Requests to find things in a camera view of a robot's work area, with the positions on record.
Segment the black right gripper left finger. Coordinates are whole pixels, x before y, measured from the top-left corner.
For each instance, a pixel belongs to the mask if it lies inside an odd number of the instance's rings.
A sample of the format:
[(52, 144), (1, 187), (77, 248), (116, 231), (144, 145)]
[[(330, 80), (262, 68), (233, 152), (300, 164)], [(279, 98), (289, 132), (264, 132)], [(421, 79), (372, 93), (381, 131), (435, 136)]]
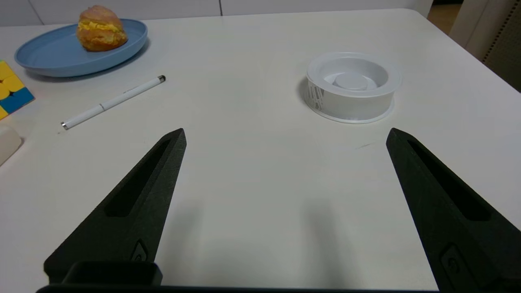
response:
[(51, 284), (78, 262), (153, 262), (187, 141), (182, 128), (164, 135), (45, 260)]

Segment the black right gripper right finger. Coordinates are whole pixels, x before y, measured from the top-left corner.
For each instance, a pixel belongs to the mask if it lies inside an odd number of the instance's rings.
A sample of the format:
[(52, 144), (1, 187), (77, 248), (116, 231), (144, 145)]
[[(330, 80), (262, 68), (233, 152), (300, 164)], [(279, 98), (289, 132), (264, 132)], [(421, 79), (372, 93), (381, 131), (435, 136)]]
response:
[(412, 135), (386, 147), (439, 291), (519, 293), (520, 230)]

